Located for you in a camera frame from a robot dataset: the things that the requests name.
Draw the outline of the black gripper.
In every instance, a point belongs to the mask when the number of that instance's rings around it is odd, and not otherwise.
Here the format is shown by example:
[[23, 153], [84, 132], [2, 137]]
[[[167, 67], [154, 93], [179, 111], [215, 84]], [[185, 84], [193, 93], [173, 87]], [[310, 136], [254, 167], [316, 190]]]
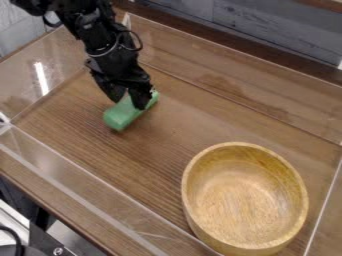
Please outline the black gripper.
[[90, 49], [87, 67], [110, 100], [118, 103], [127, 89], [137, 109], [145, 110], [153, 99], [150, 75], [139, 66], [137, 51], [125, 47]]

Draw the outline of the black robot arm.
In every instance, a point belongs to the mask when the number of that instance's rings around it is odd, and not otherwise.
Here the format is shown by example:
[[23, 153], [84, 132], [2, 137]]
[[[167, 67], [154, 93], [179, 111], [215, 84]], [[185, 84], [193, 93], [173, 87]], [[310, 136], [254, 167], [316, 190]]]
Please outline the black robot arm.
[[94, 80], [113, 102], [125, 94], [134, 107], [145, 110], [153, 98], [149, 73], [139, 66], [137, 45], [141, 38], [117, 21], [111, 0], [10, 0], [32, 16], [42, 16], [47, 25], [55, 27], [44, 17], [54, 12], [74, 37], [84, 44], [88, 55], [86, 65]]

